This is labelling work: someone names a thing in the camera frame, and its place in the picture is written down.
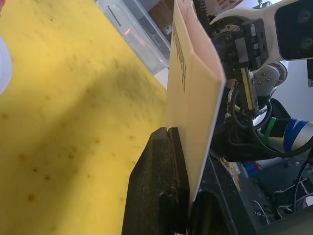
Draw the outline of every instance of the yellow table surface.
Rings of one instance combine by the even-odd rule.
[[[0,235],[121,234],[165,90],[93,0],[8,0],[0,34]]]

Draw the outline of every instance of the envelope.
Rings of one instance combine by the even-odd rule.
[[[175,0],[167,94],[167,126],[177,127],[196,199],[220,106],[225,74],[189,0]]]

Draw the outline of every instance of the transparent container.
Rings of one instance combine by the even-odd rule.
[[[142,63],[153,74],[169,67],[170,44],[142,5],[136,0],[129,9],[122,0],[97,0],[96,3]]]

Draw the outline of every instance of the beige envelope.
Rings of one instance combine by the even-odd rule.
[[[168,79],[168,127],[178,127],[190,185],[200,185],[225,75],[219,56],[189,0],[175,0]]]

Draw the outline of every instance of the yellow surface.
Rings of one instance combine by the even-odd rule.
[[[0,235],[118,235],[166,93],[93,0],[8,0]]]

